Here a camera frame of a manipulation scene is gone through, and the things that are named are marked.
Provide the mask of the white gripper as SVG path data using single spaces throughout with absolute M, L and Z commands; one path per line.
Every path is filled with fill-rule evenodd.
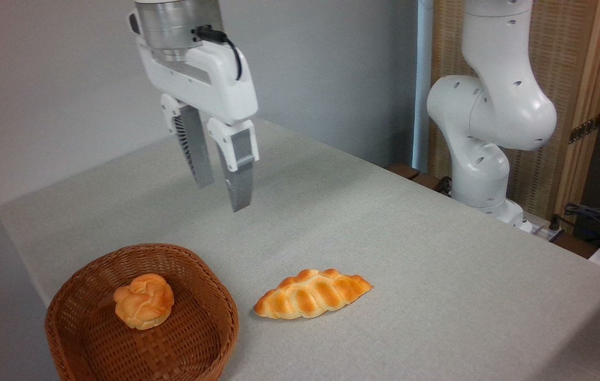
M 150 82 L 163 93 L 167 129 L 177 137 L 198 188 L 213 184 L 203 111 L 213 116 L 206 129 L 217 145 L 232 211 L 249 206 L 253 166 L 259 160 L 255 125 L 249 119 L 258 111 L 258 99 L 244 54 L 229 45 L 203 42 L 187 50 L 182 62 L 170 62 L 143 41 L 137 47 Z

